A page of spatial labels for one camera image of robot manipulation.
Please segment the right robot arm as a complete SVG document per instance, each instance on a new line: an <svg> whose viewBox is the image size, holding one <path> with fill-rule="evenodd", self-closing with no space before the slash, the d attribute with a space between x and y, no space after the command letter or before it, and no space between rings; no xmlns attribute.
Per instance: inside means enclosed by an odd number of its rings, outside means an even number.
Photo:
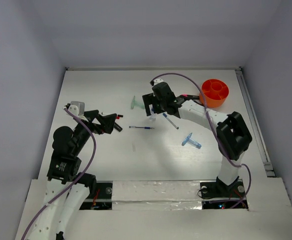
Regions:
<svg viewBox="0 0 292 240"><path fill-rule="evenodd" d="M197 102L199 97L195 95L175 96L169 85L160 78L151 81L151 86L152 92L142 96L147 116L151 113L167 113L212 131L223 156L216 178L216 191L221 196L229 195L239 179L242 156L252 141L241 114L236 111L225 114L207 109Z"/></svg>

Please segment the light blue translucent pen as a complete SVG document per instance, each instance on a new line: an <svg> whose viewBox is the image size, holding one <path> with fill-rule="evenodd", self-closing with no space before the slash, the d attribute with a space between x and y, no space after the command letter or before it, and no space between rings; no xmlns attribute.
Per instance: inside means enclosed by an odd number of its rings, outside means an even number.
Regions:
<svg viewBox="0 0 292 240"><path fill-rule="evenodd" d="M192 139L192 133L187 135L187 137L182 141L181 146L185 146L187 143L193 145L198 149L202 147L200 143Z"/></svg>

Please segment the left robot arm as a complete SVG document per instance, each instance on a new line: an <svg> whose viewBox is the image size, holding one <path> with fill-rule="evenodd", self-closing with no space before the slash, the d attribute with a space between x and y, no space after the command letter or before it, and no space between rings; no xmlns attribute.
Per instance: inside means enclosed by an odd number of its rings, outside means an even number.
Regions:
<svg viewBox="0 0 292 240"><path fill-rule="evenodd" d="M79 153L88 139L111 134L117 114L98 110L78 111L70 104L63 109L77 122L75 128L61 126L53 133L53 153L47 172L43 205L24 233L24 240L63 240L84 200L98 194L96 177L87 173L92 160L80 171Z"/></svg>

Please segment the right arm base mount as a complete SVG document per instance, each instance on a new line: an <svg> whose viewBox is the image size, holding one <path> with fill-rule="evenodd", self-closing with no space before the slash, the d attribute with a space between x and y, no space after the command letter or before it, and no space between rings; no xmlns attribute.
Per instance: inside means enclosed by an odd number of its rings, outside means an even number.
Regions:
<svg viewBox="0 0 292 240"><path fill-rule="evenodd" d="M197 196L201 198L204 210L248 209L244 184L241 180L230 186L217 181L204 181L200 183Z"/></svg>

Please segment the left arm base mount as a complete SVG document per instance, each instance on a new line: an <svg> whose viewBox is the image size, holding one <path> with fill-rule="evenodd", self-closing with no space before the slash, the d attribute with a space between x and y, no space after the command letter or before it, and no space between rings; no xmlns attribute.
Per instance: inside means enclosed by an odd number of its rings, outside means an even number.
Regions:
<svg viewBox="0 0 292 240"><path fill-rule="evenodd" d="M82 203L80 210L112 210L112 181L100 181L96 190Z"/></svg>

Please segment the green translucent pen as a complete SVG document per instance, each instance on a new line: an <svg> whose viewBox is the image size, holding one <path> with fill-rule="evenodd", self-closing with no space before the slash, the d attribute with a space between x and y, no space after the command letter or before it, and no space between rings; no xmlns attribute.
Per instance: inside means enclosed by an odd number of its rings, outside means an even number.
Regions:
<svg viewBox="0 0 292 240"><path fill-rule="evenodd" d="M132 110L134 109L134 108L141 108L141 109L145 109L145 106L144 106L144 104L143 103L141 103L141 102L138 102L137 100L136 100L136 96L134 96L133 97L133 99L132 99L132 101L131 101L131 107L130 107Z"/></svg>

